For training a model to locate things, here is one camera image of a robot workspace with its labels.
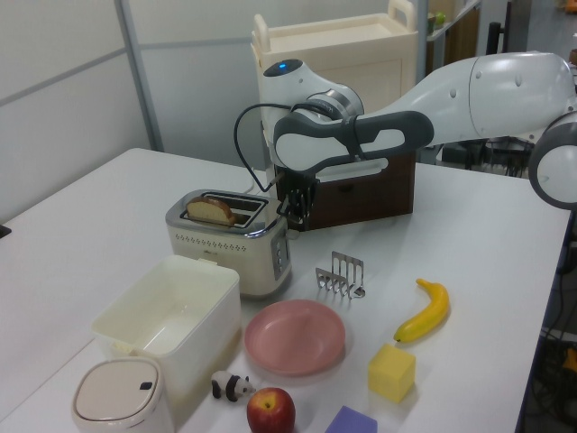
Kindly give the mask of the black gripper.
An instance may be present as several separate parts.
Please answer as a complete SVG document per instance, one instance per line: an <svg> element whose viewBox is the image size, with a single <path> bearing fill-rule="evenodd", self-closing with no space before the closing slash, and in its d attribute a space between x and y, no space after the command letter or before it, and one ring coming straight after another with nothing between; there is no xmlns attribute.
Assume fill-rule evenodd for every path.
<svg viewBox="0 0 577 433"><path fill-rule="evenodd" d="M281 188L286 201L279 204L277 214L282 217L291 215L291 221L297 229L308 229L309 212L313 207L317 185L318 179L313 175L286 170Z"/></svg>

